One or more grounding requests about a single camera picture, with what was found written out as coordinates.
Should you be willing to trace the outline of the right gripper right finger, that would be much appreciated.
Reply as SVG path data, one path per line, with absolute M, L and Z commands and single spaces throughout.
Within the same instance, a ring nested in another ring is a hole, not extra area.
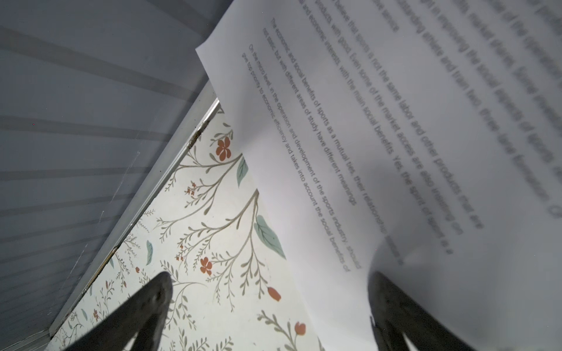
M 371 326 L 379 350 L 472 350 L 380 271 L 370 274 Z

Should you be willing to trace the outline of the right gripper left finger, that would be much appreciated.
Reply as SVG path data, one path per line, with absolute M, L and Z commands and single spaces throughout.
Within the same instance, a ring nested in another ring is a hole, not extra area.
M 68 350 L 158 350 L 173 296 L 171 275 L 162 271 Z

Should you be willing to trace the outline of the printed paper sheet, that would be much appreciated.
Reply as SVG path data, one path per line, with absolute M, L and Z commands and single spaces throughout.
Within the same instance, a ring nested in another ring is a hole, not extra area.
M 327 350 L 377 348 L 384 279 L 561 349 L 560 1 L 234 1 L 197 53 Z

